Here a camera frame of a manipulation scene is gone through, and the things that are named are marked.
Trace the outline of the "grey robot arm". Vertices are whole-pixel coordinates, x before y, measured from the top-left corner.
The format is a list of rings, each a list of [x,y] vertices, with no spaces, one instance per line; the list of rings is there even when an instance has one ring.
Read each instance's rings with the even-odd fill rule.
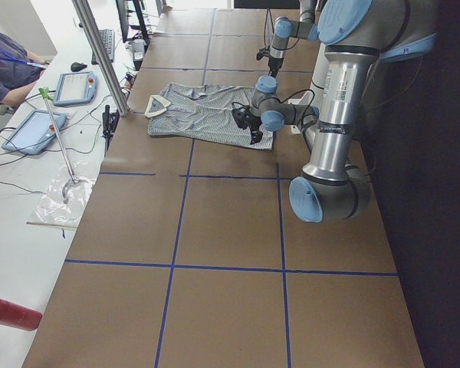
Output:
[[[291,38],[314,41],[318,39],[318,23],[316,20],[317,1],[299,1],[300,18],[298,21],[287,17],[278,17],[274,23],[274,33],[268,46],[261,48],[256,54],[256,59],[268,59],[268,74],[272,77],[278,75],[284,62],[288,42]]]
[[[286,125],[300,130],[311,155],[289,186],[299,219],[349,219],[367,208],[366,176],[348,159],[367,75],[377,62],[429,53],[438,9],[436,1],[302,1],[298,20],[276,20],[271,44],[258,52],[270,72],[258,79],[250,103],[234,106],[232,116],[250,131],[252,143]],[[291,38],[320,42],[310,93],[297,104],[276,95]]]

